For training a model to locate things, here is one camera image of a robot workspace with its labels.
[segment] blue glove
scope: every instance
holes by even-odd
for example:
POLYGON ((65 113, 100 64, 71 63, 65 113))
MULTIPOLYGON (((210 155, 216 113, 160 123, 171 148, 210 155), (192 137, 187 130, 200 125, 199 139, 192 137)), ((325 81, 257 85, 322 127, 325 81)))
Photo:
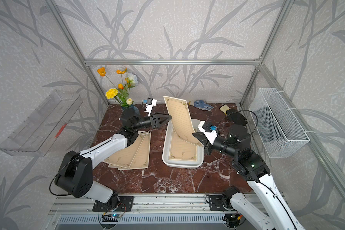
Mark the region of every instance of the blue glove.
POLYGON ((188 105, 193 105, 195 108, 207 111, 211 111, 211 109, 213 108, 212 105, 206 104, 206 102, 203 100, 189 101, 188 105))

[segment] metal base plate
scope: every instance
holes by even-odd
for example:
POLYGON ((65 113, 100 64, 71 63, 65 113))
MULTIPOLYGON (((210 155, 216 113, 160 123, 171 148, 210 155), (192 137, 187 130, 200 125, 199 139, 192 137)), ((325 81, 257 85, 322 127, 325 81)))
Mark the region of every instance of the metal base plate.
MULTIPOLYGON (((119 198, 120 203, 124 204, 125 206, 120 204, 114 212, 130 212, 132 210, 134 196, 119 196, 119 198)), ((96 200, 93 204, 92 211, 106 212, 108 209, 110 209, 110 206, 96 200)))
POLYGON ((211 211, 227 211, 227 209, 224 208, 222 201, 221 201, 221 195, 208 195, 207 199, 210 204, 210 210, 211 211))

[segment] glove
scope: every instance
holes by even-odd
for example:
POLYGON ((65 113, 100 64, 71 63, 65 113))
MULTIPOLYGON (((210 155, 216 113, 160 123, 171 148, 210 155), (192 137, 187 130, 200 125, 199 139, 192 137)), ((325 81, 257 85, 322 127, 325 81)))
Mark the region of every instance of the glove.
POLYGON ((193 105, 195 108, 207 111, 211 111, 211 109, 213 108, 212 105, 206 104, 203 100, 189 101, 188 105, 193 105))
POLYGON ((234 113, 236 110, 231 108, 228 111, 226 111, 226 114, 228 115, 228 119, 231 122, 234 122, 237 125, 245 126, 248 122, 246 121, 246 118, 241 113, 234 113))

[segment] leaf-pattern wallpaper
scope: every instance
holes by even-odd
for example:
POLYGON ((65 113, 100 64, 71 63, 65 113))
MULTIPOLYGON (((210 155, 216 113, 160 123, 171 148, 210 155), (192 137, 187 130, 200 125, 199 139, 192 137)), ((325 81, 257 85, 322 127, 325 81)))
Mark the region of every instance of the leaf-pattern wallpaper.
POLYGON ((245 59, 259 57, 283 1, 56 3, 85 58, 245 59))
MULTIPOLYGON (((345 174, 345 1, 294 4, 265 65, 345 174)), ((262 87, 259 75, 245 108, 262 87)), ((345 229, 345 202, 308 145, 289 158, 263 157, 306 229, 345 229)))
MULTIPOLYGON (((85 58, 258 58, 283 0, 56 0, 85 58)), ((105 91, 112 84, 91 66, 105 91)), ((115 79, 119 66, 106 67, 115 79)), ((135 102, 163 95, 238 102, 252 66, 126 66, 135 102)))
POLYGON ((0 230, 41 228, 55 200, 48 184, 64 154, 92 143, 107 107, 43 6, 0 0, 0 143, 55 89, 79 93, 83 103, 46 156, 0 151, 0 230))

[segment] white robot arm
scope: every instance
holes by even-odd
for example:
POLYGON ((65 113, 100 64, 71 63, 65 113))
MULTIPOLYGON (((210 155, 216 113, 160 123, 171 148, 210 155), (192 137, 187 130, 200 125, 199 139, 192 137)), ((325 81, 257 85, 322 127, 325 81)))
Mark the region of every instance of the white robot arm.
POLYGON ((171 119, 167 114, 151 114, 153 104, 156 105, 156 100, 149 98, 146 104, 147 117, 140 116, 133 108, 124 109, 120 117, 123 128, 111 138, 79 153, 66 153, 59 172, 53 179, 55 185, 76 198, 84 196, 95 199, 111 209, 117 206, 117 192, 93 181, 92 170, 107 157, 131 145, 136 140, 139 129, 158 128, 171 119))
POLYGON ((258 230, 304 229, 281 196, 266 163, 251 150, 251 137, 244 126, 232 125, 227 139, 218 136, 216 126, 211 122, 201 122, 198 129, 201 132, 193 135, 205 146, 205 153, 210 154, 215 149, 233 157, 232 167, 248 182, 268 215, 251 204, 234 186, 222 192, 226 209, 237 210, 258 230))

